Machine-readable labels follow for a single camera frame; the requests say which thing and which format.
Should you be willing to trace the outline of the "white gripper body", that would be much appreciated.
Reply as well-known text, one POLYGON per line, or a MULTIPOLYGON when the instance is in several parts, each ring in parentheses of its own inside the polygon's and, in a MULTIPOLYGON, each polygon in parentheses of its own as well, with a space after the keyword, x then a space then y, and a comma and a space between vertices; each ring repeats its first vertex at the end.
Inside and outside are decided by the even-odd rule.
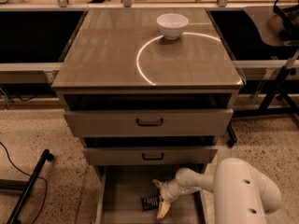
POLYGON ((160 187, 160 194, 164 201, 174 202, 183 193, 184 188, 177 182, 176 179, 163 182, 160 187))

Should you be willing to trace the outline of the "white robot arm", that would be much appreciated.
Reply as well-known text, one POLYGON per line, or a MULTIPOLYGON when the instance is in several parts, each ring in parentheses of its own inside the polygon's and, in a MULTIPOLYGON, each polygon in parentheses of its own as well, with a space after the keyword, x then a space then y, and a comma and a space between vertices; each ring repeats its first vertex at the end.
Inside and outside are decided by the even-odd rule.
POLYGON ((222 160, 213 175, 180 168, 171 180, 153 181, 159 190, 157 218, 162 219, 180 196, 204 189, 213 194, 215 224, 267 224, 265 216, 282 204, 278 185, 246 161, 222 160))

